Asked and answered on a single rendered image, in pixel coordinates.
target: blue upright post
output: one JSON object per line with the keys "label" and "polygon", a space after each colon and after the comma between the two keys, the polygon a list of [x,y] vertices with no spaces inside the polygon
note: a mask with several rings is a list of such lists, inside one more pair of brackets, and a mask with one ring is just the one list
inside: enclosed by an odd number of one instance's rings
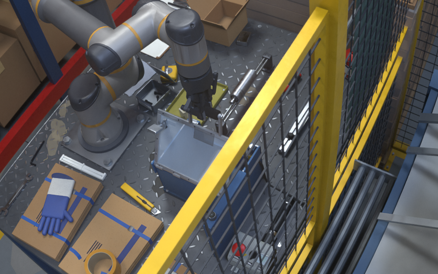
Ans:
{"label": "blue upright post", "polygon": [[43,35],[35,14],[33,14],[30,3],[27,0],[10,0],[10,2],[26,36],[28,36],[28,40],[30,40],[33,50],[35,50],[38,60],[40,60],[45,73],[47,73],[48,79],[51,83],[57,83],[63,75],[62,71],[48,45],[47,39]]}

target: white glove cuff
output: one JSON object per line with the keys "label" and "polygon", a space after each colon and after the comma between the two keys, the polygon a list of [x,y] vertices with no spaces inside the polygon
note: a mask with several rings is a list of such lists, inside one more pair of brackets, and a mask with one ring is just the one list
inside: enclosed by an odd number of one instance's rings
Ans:
{"label": "white glove cuff", "polygon": [[74,180],[52,178],[50,188],[48,189],[48,194],[67,196],[70,199],[74,184]]}

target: robotic arm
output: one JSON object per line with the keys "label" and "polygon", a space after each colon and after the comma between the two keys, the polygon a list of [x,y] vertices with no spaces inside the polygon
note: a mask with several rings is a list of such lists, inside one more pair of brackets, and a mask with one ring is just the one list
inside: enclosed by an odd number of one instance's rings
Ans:
{"label": "robotic arm", "polygon": [[[162,40],[172,48],[187,92],[187,103],[182,109],[199,119],[217,118],[219,111],[211,105],[217,77],[214,79],[204,28],[195,11],[175,10],[160,0],[140,0],[133,16],[113,29],[76,4],[68,0],[32,0],[42,21],[54,24],[87,49],[87,61],[101,80],[127,66],[155,39]],[[124,92],[134,84],[120,89]]]}

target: glove finger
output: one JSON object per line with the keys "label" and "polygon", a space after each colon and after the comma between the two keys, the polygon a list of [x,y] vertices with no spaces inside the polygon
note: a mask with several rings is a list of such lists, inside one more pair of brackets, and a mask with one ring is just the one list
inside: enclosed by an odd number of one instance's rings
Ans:
{"label": "glove finger", "polygon": [[52,236],[54,234],[54,227],[55,227],[55,218],[52,218],[50,220],[50,226],[48,227],[48,234]]}
{"label": "glove finger", "polygon": [[45,224],[45,219],[46,219],[46,217],[43,217],[43,216],[41,217],[40,224],[38,225],[38,232],[42,231],[43,225]]}
{"label": "glove finger", "polygon": [[60,220],[55,222],[55,232],[60,233]]}
{"label": "glove finger", "polygon": [[67,212],[67,210],[64,210],[64,216],[69,222],[73,222],[72,216]]}
{"label": "glove finger", "polygon": [[50,217],[45,220],[45,224],[43,225],[43,231],[41,232],[43,236],[47,235],[48,226],[50,225]]}

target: red beam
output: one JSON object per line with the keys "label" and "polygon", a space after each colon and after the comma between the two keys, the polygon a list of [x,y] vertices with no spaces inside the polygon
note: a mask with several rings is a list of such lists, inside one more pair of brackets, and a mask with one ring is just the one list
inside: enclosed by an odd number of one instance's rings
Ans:
{"label": "red beam", "polygon": [[[122,24],[131,17],[132,8],[138,0],[125,0],[113,13],[116,25]],[[63,76],[56,84],[49,83],[35,98],[31,105],[14,123],[0,142],[0,173],[11,158],[24,144],[31,132],[45,118],[55,103],[62,97],[73,79],[87,66],[85,50],[80,48],[62,67]]]}

